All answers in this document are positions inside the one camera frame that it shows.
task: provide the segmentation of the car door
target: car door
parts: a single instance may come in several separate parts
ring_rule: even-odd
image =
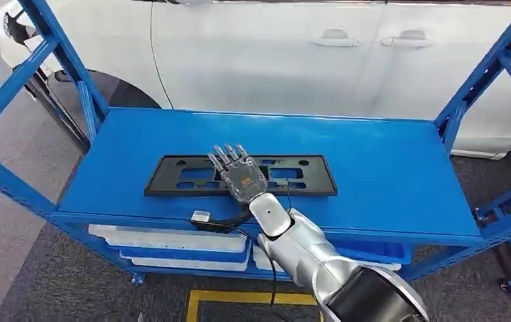
[[[389,3],[354,102],[434,119],[510,21],[503,7]]]
[[[364,115],[349,104],[383,3],[155,3],[155,61],[176,109]]]
[[[353,104],[370,117],[434,119],[510,22],[505,5],[389,3]],[[511,149],[507,75],[471,108],[454,149],[490,158]]]

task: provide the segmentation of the robotic hand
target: robotic hand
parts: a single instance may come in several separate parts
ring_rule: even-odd
[[[247,205],[262,228],[260,247],[283,268],[295,284],[309,288],[325,321],[428,321],[416,291],[394,272],[362,266],[340,256],[323,231],[295,209],[285,211],[266,193],[267,180],[245,150],[228,144],[228,153],[214,149],[208,157],[232,196]]]

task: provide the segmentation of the robot finger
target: robot finger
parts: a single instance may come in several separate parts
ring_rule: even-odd
[[[232,148],[231,145],[224,144],[224,146],[226,147],[226,150],[228,150],[228,153],[230,153],[230,156],[232,157],[232,161],[236,161],[239,159],[239,156],[237,155],[236,150],[234,150],[234,148]]]
[[[216,159],[216,156],[214,154],[208,152],[208,159],[210,159],[210,161],[212,161],[212,164],[214,164],[214,167],[216,168],[216,170],[218,170],[219,172],[224,170],[224,167],[222,167],[222,164],[220,164],[220,161],[218,161],[218,159]]]
[[[236,144],[236,148],[238,149],[239,153],[241,154],[241,156],[243,158],[247,158],[248,157],[247,153],[243,149],[243,146],[241,146],[240,144]]]
[[[220,146],[214,146],[214,150],[216,150],[216,153],[218,153],[218,155],[220,156],[220,159],[222,159],[222,161],[224,161],[224,166],[227,166],[228,164],[230,164],[230,159],[228,158],[226,153],[224,153],[224,151],[222,151],[222,148],[220,148]]]

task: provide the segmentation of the yellow floor marking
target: yellow floor marking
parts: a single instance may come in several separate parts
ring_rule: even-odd
[[[198,321],[198,303],[200,301],[265,304],[269,303],[271,299],[272,293],[190,290],[186,322]],[[309,294],[277,293],[275,295],[275,304],[317,305],[317,302]]]

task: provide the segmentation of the gray carpet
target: gray carpet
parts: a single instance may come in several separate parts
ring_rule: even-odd
[[[511,153],[501,161],[453,158],[453,163],[473,207],[511,188]],[[433,248],[420,248],[416,257],[432,251]],[[414,283],[433,321],[511,321],[511,296],[504,294],[497,282],[507,274],[511,276],[511,262],[499,265],[497,253],[484,252]],[[0,307],[0,321],[10,318],[136,321],[140,313],[151,321],[183,321],[190,289],[268,292],[271,287],[269,282],[259,280],[163,274],[148,275],[142,286],[131,285],[130,279],[46,225]],[[280,283],[278,290],[302,292],[286,282]],[[313,308],[282,305],[279,309],[295,321],[317,320]],[[277,321],[266,305],[253,304],[201,303],[198,316],[201,321]]]

